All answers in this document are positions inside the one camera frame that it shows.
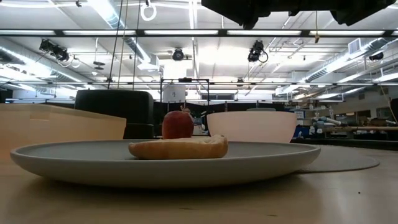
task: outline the cable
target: cable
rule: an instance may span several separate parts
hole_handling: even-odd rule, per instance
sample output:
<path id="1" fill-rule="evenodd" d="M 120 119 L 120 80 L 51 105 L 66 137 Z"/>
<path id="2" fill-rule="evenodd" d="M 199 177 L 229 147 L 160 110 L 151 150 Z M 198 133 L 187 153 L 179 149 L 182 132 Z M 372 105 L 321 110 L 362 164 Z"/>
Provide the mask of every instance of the cable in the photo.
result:
<path id="1" fill-rule="evenodd" d="M 120 12 L 119 12 L 119 19 L 118 19 L 118 28 L 116 29 L 116 36 L 114 38 L 114 46 L 113 46 L 113 54 L 112 54 L 112 63 L 111 63 L 111 71 L 109 72 L 109 78 L 108 78 L 108 89 L 111 87 L 111 81 L 112 81 L 112 69 L 113 69 L 113 62 L 114 62 L 114 55 L 116 51 L 116 46 L 118 44 L 118 35 L 119 34 L 119 29 L 120 29 L 120 20 L 122 19 L 122 7 L 120 7 Z"/>
<path id="2" fill-rule="evenodd" d="M 126 16 L 124 17 L 124 22 L 127 21 L 127 15 L 129 12 L 129 0 L 127 0 L 127 6 L 126 6 Z M 124 30 L 123 30 L 123 37 L 122 39 L 124 40 L 124 37 L 126 35 L 126 26 L 124 26 Z M 122 55 L 120 56 L 120 66 L 119 66 L 119 78 L 118 78 L 118 89 L 119 89 L 119 83 L 120 83 L 120 74 L 122 71 L 122 60 L 123 60 L 123 52 L 124 52 L 124 41 L 122 42 Z"/>
<path id="3" fill-rule="evenodd" d="M 137 29 L 139 27 L 139 14 L 141 13 L 141 8 L 138 8 L 138 16 L 137 16 Z M 138 37 L 136 37 L 136 47 L 134 49 L 134 73 L 132 74 L 132 90 L 134 90 L 134 84 L 136 83 L 136 58 L 137 58 L 137 45 L 138 45 Z"/>
<path id="4" fill-rule="evenodd" d="M 268 54 L 267 54 L 267 52 L 265 52 L 265 50 L 262 50 L 262 52 L 267 56 L 267 59 L 265 61 L 261 61 L 259 58 L 259 62 L 266 63 L 266 62 L 268 62 L 268 59 L 269 59 Z"/>
<path id="5" fill-rule="evenodd" d="M 319 42 L 320 36 L 318 35 L 318 11 L 315 11 L 315 28 L 316 28 L 316 33 L 315 33 L 315 43 L 317 44 Z"/>

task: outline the apple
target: apple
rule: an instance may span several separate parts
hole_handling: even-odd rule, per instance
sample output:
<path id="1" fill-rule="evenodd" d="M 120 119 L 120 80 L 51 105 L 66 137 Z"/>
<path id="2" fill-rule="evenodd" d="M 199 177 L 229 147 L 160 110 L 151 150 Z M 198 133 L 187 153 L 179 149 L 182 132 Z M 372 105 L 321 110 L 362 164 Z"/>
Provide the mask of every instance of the apple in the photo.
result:
<path id="1" fill-rule="evenodd" d="M 183 111 L 171 111 L 164 116 L 163 139 L 190 138 L 193 134 L 191 115 Z"/>

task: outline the bowl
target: bowl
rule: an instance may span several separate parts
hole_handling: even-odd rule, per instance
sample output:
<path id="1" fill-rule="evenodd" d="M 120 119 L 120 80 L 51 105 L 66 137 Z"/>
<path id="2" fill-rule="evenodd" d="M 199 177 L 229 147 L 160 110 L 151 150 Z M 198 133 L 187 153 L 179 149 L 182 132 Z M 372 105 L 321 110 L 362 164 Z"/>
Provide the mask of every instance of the bowl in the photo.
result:
<path id="1" fill-rule="evenodd" d="M 297 125 L 295 113 L 281 111 L 234 111 L 207 116 L 211 135 L 229 141 L 289 143 Z"/>

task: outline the bread roll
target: bread roll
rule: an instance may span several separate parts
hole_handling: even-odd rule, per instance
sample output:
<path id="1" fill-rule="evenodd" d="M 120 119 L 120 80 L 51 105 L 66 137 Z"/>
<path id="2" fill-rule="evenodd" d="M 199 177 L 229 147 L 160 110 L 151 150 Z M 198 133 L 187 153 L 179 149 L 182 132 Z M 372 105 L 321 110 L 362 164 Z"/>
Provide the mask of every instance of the bread roll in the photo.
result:
<path id="1" fill-rule="evenodd" d="M 140 159 L 212 159 L 225 156 L 228 141 L 223 136 L 166 139 L 130 143 L 129 150 Z"/>

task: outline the plate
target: plate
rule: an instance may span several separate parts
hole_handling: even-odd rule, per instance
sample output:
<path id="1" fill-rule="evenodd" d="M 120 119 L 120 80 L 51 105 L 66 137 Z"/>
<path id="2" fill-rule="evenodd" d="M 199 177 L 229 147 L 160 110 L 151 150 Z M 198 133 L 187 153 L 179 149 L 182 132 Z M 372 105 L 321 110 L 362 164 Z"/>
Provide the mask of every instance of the plate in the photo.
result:
<path id="1" fill-rule="evenodd" d="M 139 160 L 137 140 L 83 141 L 27 146 L 11 152 L 26 171 L 86 185 L 139 188 L 215 187 L 289 174 L 314 161 L 320 148 L 304 144 L 229 142 L 221 159 Z"/>

